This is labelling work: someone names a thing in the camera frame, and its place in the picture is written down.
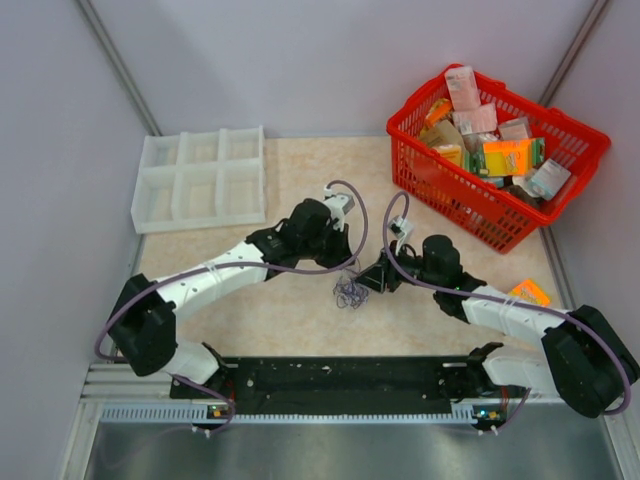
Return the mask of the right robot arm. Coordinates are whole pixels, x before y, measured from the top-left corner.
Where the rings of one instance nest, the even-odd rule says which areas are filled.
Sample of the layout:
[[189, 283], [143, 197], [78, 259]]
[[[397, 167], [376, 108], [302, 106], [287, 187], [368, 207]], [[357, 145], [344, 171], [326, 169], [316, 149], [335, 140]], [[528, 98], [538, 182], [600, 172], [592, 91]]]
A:
[[432, 285], [445, 314], [526, 343], [524, 349], [497, 343], [469, 355], [466, 380], [478, 395], [521, 387], [596, 418], [625, 400], [639, 379], [638, 362], [598, 309], [556, 310], [504, 294], [466, 272], [444, 235], [427, 237], [420, 252], [392, 243], [356, 281], [379, 293], [403, 283]]

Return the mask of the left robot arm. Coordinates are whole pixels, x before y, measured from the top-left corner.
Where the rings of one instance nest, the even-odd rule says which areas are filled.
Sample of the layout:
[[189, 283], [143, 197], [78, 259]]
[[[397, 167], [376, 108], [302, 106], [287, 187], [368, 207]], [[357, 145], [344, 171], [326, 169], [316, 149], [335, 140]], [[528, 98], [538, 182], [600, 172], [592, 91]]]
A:
[[241, 288], [295, 272], [303, 260], [325, 271], [352, 264], [345, 217], [354, 206], [348, 194], [306, 199], [276, 226], [195, 268], [163, 280], [130, 278], [108, 336], [137, 376], [164, 372], [192, 382], [205, 396], [220, 394], [227, 382], [222, 358], [204, 343], [178, 339], [178, 322]]

